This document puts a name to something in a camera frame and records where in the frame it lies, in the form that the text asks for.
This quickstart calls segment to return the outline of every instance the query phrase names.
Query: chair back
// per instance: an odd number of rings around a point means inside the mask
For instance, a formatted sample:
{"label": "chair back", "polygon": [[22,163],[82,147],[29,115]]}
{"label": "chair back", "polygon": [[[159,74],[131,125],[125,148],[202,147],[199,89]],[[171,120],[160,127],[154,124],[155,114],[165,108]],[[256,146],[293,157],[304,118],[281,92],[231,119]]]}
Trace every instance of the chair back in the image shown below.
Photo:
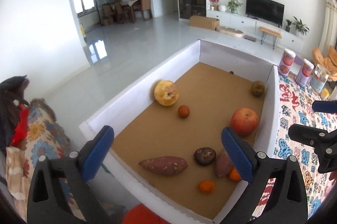
{"label": "chair back", "polygon": [[114,14],[114,12],[111,9],[110,4],[103,4],[102,5],[102,9],[103,9],[104,16],[109,16],[109,15],[113,15]]}
{"label": "chair back", "polygon": [[151,9],[151,0],[140,0],[140,6],[143,11]]}
{"label": "chair back", "polygon": [[115,3],[115,10],[117,14],[123,14],[122,3],[120,1]]}

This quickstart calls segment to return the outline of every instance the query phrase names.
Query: green plant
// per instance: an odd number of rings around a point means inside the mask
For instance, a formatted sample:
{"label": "green plant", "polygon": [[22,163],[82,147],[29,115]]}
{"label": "green plant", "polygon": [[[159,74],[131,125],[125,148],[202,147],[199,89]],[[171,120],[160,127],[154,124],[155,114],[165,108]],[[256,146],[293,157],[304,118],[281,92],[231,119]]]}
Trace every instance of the green plant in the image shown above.
{"label": "green plant", "polygon": [[228,5],[227,5],[227,7],[230,9],[230,10],[236,10],[236,9],[238,9],[239,7],[241,7],[242,6],[242,4],[239,2],[239,1],[237,1],[237,0],[230,0],[229,2],[228,2]]}
{"label": "green plant", "polygon": [[291,26],[292,21],[290,21],[289,19],[286,19],[285,21],[287,22],[287,25],[288,25],[288,26]]}
{"label": "green plant", "polygon": [[303,35],[307,35],[310,31],[310,29],[307,27],[307,25],[302,23],[302,20],[297,20],[297,18],[294,16],[295,21],[293,22],[293,25],[295,26],[295,29],[298,32],[301,32]]}

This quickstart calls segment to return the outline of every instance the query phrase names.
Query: silver screw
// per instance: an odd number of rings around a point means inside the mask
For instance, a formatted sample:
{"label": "silver screw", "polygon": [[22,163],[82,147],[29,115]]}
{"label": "silver screw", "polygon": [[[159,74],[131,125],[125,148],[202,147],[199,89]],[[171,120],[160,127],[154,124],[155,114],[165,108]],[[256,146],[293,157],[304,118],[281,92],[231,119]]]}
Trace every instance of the silver screw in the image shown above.
{"label": "silver screw", "polygon": [[264,152],[258,152],[258,153],[257,153],[257,156],[258,156],[259,158],[262,158],[262,159],[263,159],[263,158],[266,158],[267,155],[266,155]]}
{"label": "silver screw", "polygon": [[297,161],[297,158],[293,155],[289,156],[289,159],[292,161],[292,162],[296,162]]}
{"label": "silver screw", "polygon": [[77,151],[72,151],[72,152],[69,154],[69,156],[70,156],[71,158],[76,158],[78,155],[79,155],[79,153],[78,153]]}
{"label": "silver screw", "polygon": [[44,161],[46,159],[46,156],[45,155],[42,155],[39,157],[39,161]]}

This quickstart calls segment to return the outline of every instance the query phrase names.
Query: red cloth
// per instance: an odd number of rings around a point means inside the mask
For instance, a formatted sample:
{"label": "red cloth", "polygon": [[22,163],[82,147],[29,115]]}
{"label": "red cloth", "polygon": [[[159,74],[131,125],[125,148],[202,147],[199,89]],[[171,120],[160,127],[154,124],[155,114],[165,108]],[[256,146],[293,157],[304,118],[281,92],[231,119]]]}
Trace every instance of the red cloth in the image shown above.
{"label": "red cloth", "polygon": [[143,204],[132,208],[124,218],[123,224],[169,224],[150,211]]}
{"label": "red cloth", "polygon": [[11,146],[19,146],[20,140],[27,137],[27,125],[28,125],[28,114],[29,110],[24,105],[19,105],[20,108],[20,121],[18,122],[16,128],[14,129],[15,134],[11,140]]}

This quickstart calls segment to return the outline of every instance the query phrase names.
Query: potted plant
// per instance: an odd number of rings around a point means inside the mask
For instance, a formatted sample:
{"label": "potted plant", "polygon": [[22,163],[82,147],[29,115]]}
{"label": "potted plant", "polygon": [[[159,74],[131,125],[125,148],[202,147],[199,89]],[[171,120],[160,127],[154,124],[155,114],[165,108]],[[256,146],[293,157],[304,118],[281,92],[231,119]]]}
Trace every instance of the potted plant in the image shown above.
{"label": "potted plant", "polygon": [[297,18],[294,16],[295,21],[293,22],[293,25],[295,26],[295,35],[297,37],[302,37],[303,35],[307,35],[309,33],[309,28],[307,25],[302,23],[302,20],[297,20]]}
{"label": "potted plant", "polygon": [[292,21],[290,21],[289,19],[285,20],[287,22],[287,26],[285,27],[285,31],[289,32],[290,31],[290,26],[292,25]]}
{"label": "potted plant", "polygon": [[238,14],[238,8],[241,7],[242,4],[237,0],[230,0],[228,2],[227,8],[230,9],[231,13]]}
{"label": "potted plant", "polygon": [[209,0],[211,3],[212,3],[212,8],[211,8],[211,10],[218,10],[218,2],[220,1],[220,0]]}

